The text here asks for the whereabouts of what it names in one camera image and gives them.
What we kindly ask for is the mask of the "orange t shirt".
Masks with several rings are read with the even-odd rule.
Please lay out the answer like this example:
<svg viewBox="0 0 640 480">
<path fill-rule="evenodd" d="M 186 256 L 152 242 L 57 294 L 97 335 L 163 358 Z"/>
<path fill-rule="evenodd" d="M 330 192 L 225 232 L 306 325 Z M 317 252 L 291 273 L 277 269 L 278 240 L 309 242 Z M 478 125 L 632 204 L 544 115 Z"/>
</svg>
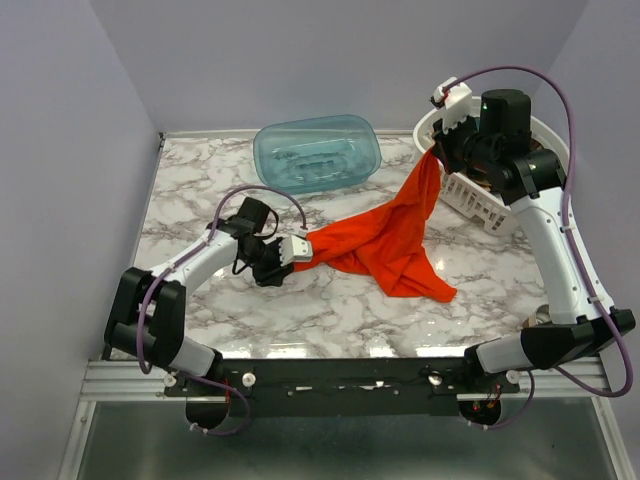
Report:
<svg viewBox="0 0 640 480">
<path fill-rule="evenodd" d="M 391 201 L 309 233 L 313 259 L 294 270 L 326 264 L 372 277 L 389 297 L 452 301 L 457 290 L 437 275 L 423 247 L 440 187 L 438 159 L 426 152 Z"/>
</svg>

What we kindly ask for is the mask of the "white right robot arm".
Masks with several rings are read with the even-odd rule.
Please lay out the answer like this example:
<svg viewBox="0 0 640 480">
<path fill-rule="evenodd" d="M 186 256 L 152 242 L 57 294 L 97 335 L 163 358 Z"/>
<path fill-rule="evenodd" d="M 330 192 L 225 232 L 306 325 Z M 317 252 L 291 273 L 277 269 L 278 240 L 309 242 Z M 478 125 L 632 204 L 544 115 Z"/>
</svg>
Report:
<svg viewBox="0 0 640 480">
<path fill-rule="evenodd" d="M 464 84 L 438 88 L 432 102 L 434 155 L 447 173 L 485 178 L 514 214 L 528 239 L 549 304 L 549 322 L 466 350 L 460 379 L 480 392 L 508 370 L 549 369 L 594 354 L 636 326 L 606 290 L 583 273 L 595 272 L 576 226 L 566 222 L 566 176 L 557 154 L 531 146 L 531 99 L 520 90 L 497 89 L 475 102 Z"/>
</svg>

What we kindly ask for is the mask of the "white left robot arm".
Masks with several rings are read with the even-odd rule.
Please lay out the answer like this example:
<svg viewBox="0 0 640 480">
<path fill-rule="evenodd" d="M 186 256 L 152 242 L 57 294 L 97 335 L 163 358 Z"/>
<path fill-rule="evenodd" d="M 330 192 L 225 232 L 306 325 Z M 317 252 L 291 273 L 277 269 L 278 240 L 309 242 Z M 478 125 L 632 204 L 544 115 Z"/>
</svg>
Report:
<svg viewBox="0 0 640 480">
<path fill-rule="evenodd" d="M 185 334 L 189 297 L 227 266 L 238 275 L 252 271 L 260 287 L 280 287 L 293 272 L 281 260 L 283 239 L 262 230 L 277 213 L 246 198 L 239 211 L 211 222 L 203 236 L 169 262 L 151 270 L 127 269 L 121 276 L 104 333 L 111 348 L 143 355 L 145 367 L 187 373 L 201 395 L 214 393 L 222 380 L 223 355 Z"/>
</svg>

